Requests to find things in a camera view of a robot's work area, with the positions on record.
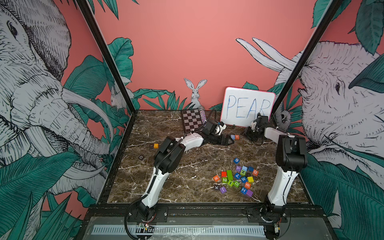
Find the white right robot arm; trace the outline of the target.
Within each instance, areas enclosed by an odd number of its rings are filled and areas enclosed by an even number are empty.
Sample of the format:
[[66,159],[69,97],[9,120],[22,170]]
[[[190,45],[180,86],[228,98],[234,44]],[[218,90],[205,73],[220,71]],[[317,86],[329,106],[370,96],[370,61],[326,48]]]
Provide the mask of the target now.
[[293,181],[308,165],[306,139],[284,133],[268,126],[269,117],[260,113],[246,128],[244,134],[250,140],[269,139],[277,144],[276,164],[278,166],[274,184],[266,197],[270,211],[282,211]]

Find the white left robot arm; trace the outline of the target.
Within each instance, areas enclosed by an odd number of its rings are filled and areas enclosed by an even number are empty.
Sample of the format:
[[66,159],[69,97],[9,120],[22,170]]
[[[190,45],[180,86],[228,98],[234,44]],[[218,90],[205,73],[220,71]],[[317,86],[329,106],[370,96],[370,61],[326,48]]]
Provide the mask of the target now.
[[135,203],[144,218],[154,214],[159,195],[169,175],[176,170],[184,152],[205,144],[229,146],[235,141],[224,135],[227,126],[223,122],[207,120],[201,127],[185,133],[180,138],[168,136],[158,148],[154,156],[154,168],[145,193]]

